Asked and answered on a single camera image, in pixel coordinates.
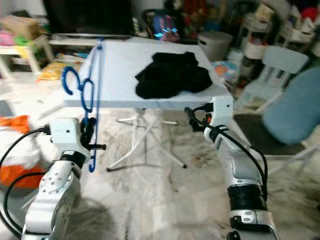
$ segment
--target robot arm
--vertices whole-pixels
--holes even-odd
[[[76,118],[61,118],[50,123],[52,141],[60,151],[42,177],[39,192],[25,217],[22,240],[61,240],[66,233],[73,205],[80,198],[81,168],[90,158],[91,149],[106,149],[105,145],[90,145],[96,120],[86,125]]]
[[[201,124],[195,117],[195,111],[186,108],[190,125],[196,131],[204,131],[205,139],[213,143],[225,173],[231,208],[229,220],[234,229],[228,234],[227,240],[278,240],[272,214],[268,211],[263,193],[264,181],[261,173],[252,159],[225,137],[225,134],[229,135],[250,150],[250,146],[227,127],[233,115],[232,97],[214,97],[210,103],[195,110],[204,110],[207,115]]]

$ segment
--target table top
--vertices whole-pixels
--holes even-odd
[[[140,42],[116,42],[105,41],[105,60],[103,69],[103,79],[100,97],[101,108],[139,108],[139,109],[180,109],[185,107],[198,107],[209,102],[214,96],[229,95],[226,87],[219,80],[214,72],[211,63],[197,45],[183,45],[175,43],[157,43],[156,41]],[[143,99],[136,95],[136,85],[138,81],[135,76],[140,73],[147,65],[152,62],[155,53],[183,54],[193,52],[199,62],[200,67],[209,70],[209,75],[213,85],[206,90],[198,93],[183,91],[179,95],[167,99]],[[92,57],[88,56],[79,71],[80,78],[83,80],[88,77],[89,64]],[[95,64],[92,69],[91,79],[95,83],[95,94],[98,89],[98,60],[96,55]],[[73,95],[65,94],[64,105],[66,107],[80,107],[80,92],[76,89],[76,81],[71,82],[70,89]],[[85,91],[84,98],[90,99],[90,91]]]

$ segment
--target black screen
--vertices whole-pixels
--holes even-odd
[[[51,32],[132,35],[130,0],[43,0]]]

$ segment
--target cardboard box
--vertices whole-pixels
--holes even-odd
[[[21,35],[30,41],[40,36],[39,24],[36,19],[6,16],[1,22],[4,29],[11,31],[16,36]]]

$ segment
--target floor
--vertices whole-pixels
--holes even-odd
[[[61,108],[63,91],[57,81],[35,82],[31,73],[16,73],[16,79],[0,81],[1,99],[8,100],[18,115],[28,114],[34,126],[57,117],[76,117],[78,108]],[[55,112],[46,112],[48,106]],[[168,111],[166,120],[179,126],[162,125],[155,134],[189,168],[171,162],[147,139],[147,154],[142,145],[125,163],[125,169],[107,173],[105,168],[130,149],[131,127],[116,123],[129,117],[130,109],[104,109],[101,113],[99,141],[107,144],[100,151],[97,170],[83,167],[82,200],[71,214],[67,240],[221,240],[230,231],[229,199],[224,174],[212,145],[202,133],[192,133],[183,112]],[[153,112],[146,118],[152,121]],[[308,139],[320,142],[320,129]],[[51,161],[55,147],[49,138],[38,143]],[[320,162],[319,155],[296,180],[296,165],[269,178],[269,210],[281,239],[312,240],[320,236]],[[280,160],[270,160],[269,167]],[[0,225],[1,240],[13,239]]]

